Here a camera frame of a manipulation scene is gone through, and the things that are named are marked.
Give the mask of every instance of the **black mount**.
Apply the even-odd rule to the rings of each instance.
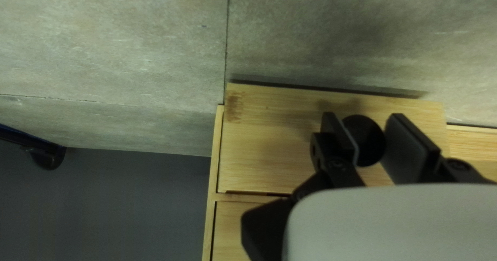
[[[21,145],[34,163],[45,170],[59,167],[67,149],[3,124],[0,124],[0,139]]]
[[[242,244],[252,261],[281,261],[288,215],[305,196],[330,188],[364,187],[356,167],[378,161],[395,184],[422,182],[492,183],[469,163],[444,158],[440,148],[401,113],[387,120],[385,132],[372,119],[351,115],[339,120],[324,112],[320,133],[311,136],[316,173],[290,198],[245,212]]]

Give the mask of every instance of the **wood grain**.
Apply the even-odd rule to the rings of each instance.
[[[472,164],[497,182],[497,129],[448,125],[451,156]]]
[[[250,261],[240,239],[240,218],[245,211],[260,205],[247,202],[217,202],[212,261]]]
[[[211,259],[212,235],[214,227],[214,214],[218,182],[219,151],[221,147],[221,133],[223,127],[224,106],[219,105],[216,110],[216,120],[214,122],[214,136],[212,140],[211,167],[209,172],[209,187],[207,191],[207,208],[205,212],[204,245],[202,249],[202,261]]]
[[[364,114],[382,127],[401,112],[450,153],[438,102],[228,84],[225,104],[218,192],[291,193],[314,172],[309,139],[324,111]],[[358,171],[368,186],[392,184],[380,165]]]

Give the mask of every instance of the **gray wall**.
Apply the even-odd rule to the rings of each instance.
[[[226,10],[227,0],[0,0],[0,123],[65,146],[210,156]]]
[[[496,25],[496,0],[0,0],[0,123],[209,156],[241,74],[417,93],[447,121],[497,126]]]
[[[209,158],[70,149],[53,171],[0,141],[0,260],[200,260]]]

